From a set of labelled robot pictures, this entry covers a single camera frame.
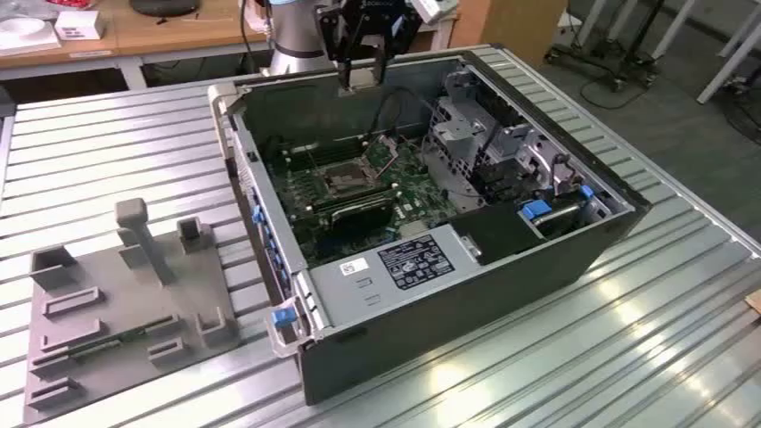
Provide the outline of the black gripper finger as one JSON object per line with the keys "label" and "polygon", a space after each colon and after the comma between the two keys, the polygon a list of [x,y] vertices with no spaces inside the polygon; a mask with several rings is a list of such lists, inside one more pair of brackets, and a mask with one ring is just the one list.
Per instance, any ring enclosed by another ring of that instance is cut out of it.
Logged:
{"label": "black gripper finger", "polygon": [[378,85],[384,82],[390,61],[399,54],[408,53],[422,24],[423,19],[419,15],[403,15],[380,33],[372,71]]}
{"label": "black gripper finger", "polygon": [[351,54],[348,25],[340,5],[318,5],[315,23],[328,60],[336,65],[340,86],[350,87]]}

